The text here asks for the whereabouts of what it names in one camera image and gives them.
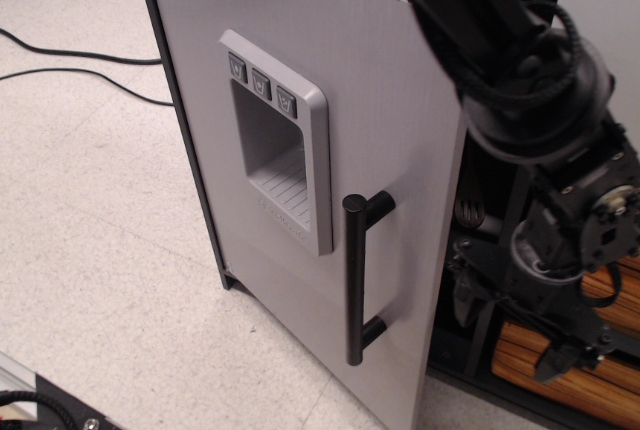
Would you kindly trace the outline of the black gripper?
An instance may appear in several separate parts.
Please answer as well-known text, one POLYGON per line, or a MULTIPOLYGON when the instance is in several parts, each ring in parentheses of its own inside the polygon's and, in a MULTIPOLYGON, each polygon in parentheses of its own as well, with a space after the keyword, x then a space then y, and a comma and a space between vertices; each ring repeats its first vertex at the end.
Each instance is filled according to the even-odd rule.
POLYGON ((524 259, 513 259, 505 248, 459 238, 452 250, 454 315, 462 327, 469 327, 488 305, 496 304, 550 340, 535 365, 536 382, 550 383, 576 365, 597 365, 619 348, 616 333, 596 313, 620 294, 617 264, 606 265, 613 294, 592 298, 581 289, 583 271, 576 277, 554 279, 529 249, 524 259))

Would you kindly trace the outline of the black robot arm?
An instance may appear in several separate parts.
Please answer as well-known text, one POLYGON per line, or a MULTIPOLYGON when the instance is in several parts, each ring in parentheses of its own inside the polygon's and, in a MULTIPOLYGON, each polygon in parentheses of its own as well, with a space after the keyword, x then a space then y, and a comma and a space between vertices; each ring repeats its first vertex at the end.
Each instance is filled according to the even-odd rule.
POLYGON ((620 292, 619 261, 639 253, 639 160, 608 109, 613 76, 570 15, 548 0, 409 0, 453 81, 468 131, 493 157, 522 166, 532 203, 507 248, 461 238, 449 263, 458 322, 490 303, 549 341, 534 377, 548 383, 595 368, 637 344, 598 310, 585 276, 606 269, 620 292))

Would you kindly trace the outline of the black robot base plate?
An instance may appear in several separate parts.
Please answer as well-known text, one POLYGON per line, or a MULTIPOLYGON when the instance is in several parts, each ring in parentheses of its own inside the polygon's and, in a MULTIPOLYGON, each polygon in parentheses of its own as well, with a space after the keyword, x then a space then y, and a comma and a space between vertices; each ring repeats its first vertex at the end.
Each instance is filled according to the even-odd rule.
POLYGON ((45 377, 35 376, 35 392, 55 406, 37 403, 37 418, 41 423, 65 429, 60 412, 73 419, 75 429, 121 430, 124 426, 99 410, 89 406, 45 377))

